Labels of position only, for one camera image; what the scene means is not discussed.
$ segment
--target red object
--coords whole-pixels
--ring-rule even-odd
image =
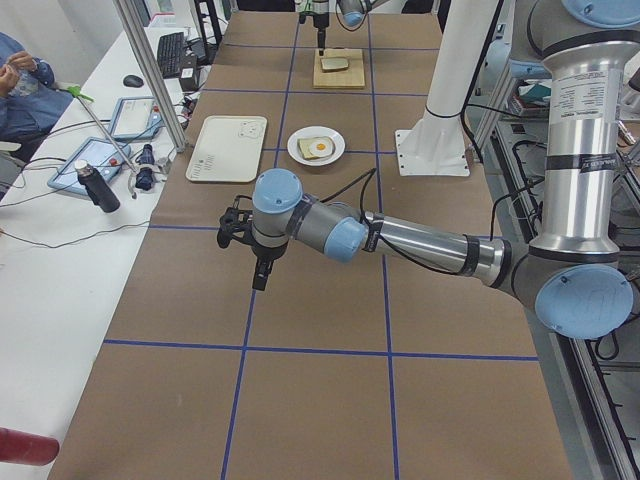
[[[55,438],[0,428],[0,462],[42,466],[53,462],[59,451]]]

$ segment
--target ur robot arm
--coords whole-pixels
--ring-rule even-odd
[[[633,292],[607,230],[617,100],[625,63],[640,49],[640,3],[518,0],[516,17],[512,57],[520,66],[541,59],[553,81],[539,235],[528,245],[488,241],[325,204],[293,173],[273,169],[258,178],[252,210],[236,201],[220,219],[220,246],[238,240],[258,258],[254,288],[265,288],[293,238],[342,262],[365,250],[479,278],[568,337],[597,338],[624,323]]]
[[[342,12],[342,21],[347,27],[359,25],[367,13],[389,0],[337,0]],[[313,18],[313,26],[318,30],[318,53],[324,55],[329,28],[329,0],[296,0],[296,10],[300,15],[300,23],[307,17]]]

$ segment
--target white desk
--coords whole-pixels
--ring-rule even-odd
[[[155,50],[161,35],[181,29],[148,29]],[[83,86],[95,98],[93,110],[111,117],[120,97],[147,96],[145,86],[123,86],[127,74],[141,76],[126,35],[121,34]],[[177,79],[166,82],[174,104],[183,97]],[[90,120],[74,101],[55,127]],[[67,158],[88,136],[101,137],[97,127],[72,129],[47,139],[34,158]],[[156,160],[175,155],[166,129],[151,142]],[[142,143],[132,144],[132,151]],[[59,166],[41,161],[29,166]],[[51,192],[46,186],[53,169],[25,172],[0,205]],[[37,242],[59,244],[149,219],[162,183],[133,200],[127,190],[130,171],[111,184],[120,208],[105,214],[90,200],[52,193],[18,206],[0,207],[0,228]],[[92,363],[118,303],[146,227],[120,230],[77,245],[51,250],[0,237],[0,426],[53,436],[61,443],[80,399]],[[50,466],[0,463],[0,478],[45,479]]]

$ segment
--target person's hand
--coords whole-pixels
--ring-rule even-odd
[[[6,98],[9,92],[18,84],[20,75],[11,65],[0,67],[0,97]]]
[[[7,63],[15,67],[17,70],[35,72],[38,69],[38,64],[34,58],[24,50],[11,55],[7,59]]]

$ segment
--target computer mouse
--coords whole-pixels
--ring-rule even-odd
[[[125,87],[140,88],[142,85],[144,85],[144,80],[142,80],[137,75],[127,75],[122,79],[122,83]]]

